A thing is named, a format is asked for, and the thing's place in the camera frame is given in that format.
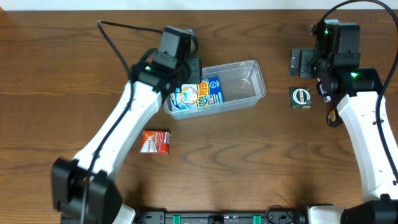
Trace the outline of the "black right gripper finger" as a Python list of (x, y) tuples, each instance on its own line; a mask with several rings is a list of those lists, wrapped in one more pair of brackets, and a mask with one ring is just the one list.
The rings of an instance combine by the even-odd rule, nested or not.
[(302, 49), (292, 49), (290, 54), (289, 75), (299, 76), (302, 60)]
[(315, 58), (315, 51), (313, 49), (301, 49), (300, 50), (300, 78), (314, 78), (314, 66), (313, 61)]

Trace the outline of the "blue Cool Fever box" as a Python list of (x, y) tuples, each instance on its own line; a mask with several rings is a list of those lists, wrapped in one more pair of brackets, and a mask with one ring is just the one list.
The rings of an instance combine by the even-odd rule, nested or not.
[(221, 83), (218, 77), (204, 79), (199, 84), (183, 84), (170, 95), (173, 110), (190, 110), (223, 102)]

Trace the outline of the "dark bottle with white cap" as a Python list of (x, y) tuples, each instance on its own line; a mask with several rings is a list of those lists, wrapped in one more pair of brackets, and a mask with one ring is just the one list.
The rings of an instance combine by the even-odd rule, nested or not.
[(339, 126), (343, 120), (338, 114), (338, 110), (336, 108), (332, 109), (327, 117), (326, 117), (327, 123), (330, 127), (335, 128)]

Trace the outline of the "red Panadol box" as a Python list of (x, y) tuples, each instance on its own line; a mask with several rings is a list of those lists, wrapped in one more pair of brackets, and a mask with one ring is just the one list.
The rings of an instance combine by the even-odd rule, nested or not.
[(170, 137), (168, 131), (143, 131), (140, 153), (169, 154)]

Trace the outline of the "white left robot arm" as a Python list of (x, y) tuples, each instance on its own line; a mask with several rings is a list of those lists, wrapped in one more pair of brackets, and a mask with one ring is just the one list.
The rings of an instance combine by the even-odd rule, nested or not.
[(134, 223), (136, 211), (123, 203), (116, 187), (121, 166), (148, 120), (183, 84), (198, 84), (201, 61), (191, 29), (165, 26), (159, 47), (147, 50), (129, 66), (108, 35), (127, 83), (115, 109), (93, 139), (72, 160), (59, 157), (50, 176), (53, 207), (61, 223)]

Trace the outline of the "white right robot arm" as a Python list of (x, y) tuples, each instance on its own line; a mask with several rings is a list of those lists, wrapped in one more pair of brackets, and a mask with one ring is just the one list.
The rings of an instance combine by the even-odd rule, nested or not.
[(361, 176), (363, 202), (352, 208), (313, 204), (300, 223), (397, 223), (397, 143), (389, 125), (382, 83), (359, 66), (360, 26), (321, 20), (312, 49), (292, 49), (289, 75), (317, 79), (318, 94), (332, 103), (329, 126), (344, 124)]

